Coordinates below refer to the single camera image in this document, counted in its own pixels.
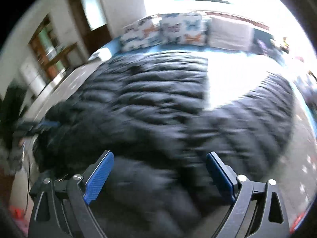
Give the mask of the white small refrigerator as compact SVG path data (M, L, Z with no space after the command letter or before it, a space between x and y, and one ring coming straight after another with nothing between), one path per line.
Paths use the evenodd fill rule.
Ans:
M32 62L25 61L20 68L21 75L35 97L46 87L46 82Z

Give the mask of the plain white pillow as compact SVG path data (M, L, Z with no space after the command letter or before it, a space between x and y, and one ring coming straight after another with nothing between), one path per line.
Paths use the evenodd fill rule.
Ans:
M250 50L254 39L251 23L220 16L211 16L207 43L210 47L231 51Z

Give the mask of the left butterfly pillow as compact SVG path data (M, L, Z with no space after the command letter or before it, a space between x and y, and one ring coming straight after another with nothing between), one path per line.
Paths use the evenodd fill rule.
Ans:
M159 45L162 41L159 20L157 15L148 16L124 27L120 37L121 50L129 52Z

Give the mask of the wooden display cabinet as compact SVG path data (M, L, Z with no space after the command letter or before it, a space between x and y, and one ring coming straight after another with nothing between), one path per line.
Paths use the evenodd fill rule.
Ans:
M36 28L29 45L41 69L50 81L65 71L62 60L56 59L61 49L60 42L48 14Z

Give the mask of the right butterfly pillow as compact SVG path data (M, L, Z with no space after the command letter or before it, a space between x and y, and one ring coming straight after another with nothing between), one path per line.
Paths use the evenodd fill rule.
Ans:
M204 46L206 18L198 12L164 13L159 22L163 44Z

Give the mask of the dark wooden door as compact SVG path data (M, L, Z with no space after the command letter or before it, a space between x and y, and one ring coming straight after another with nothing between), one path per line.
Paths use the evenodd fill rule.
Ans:
M68 0L68 3L88 54L112 40L100 0Z

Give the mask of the wooden side table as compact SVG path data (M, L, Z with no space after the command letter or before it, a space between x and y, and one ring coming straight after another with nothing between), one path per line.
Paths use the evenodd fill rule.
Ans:
M51 80L59 73L70 70L72 66L68 59L68 55L74 51L78 53L80 59L85 61L77 43L75 42L59 50L51 59L42 65L43 70Z

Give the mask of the butterfly pillow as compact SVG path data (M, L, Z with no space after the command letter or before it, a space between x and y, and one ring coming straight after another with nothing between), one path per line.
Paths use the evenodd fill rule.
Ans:
M204 46L206 18L198 12L164 13L159 22L163 44Z
M159 20L157 15L148 16L124 27L120 37L121 50L129 52L159 45L162 41Z

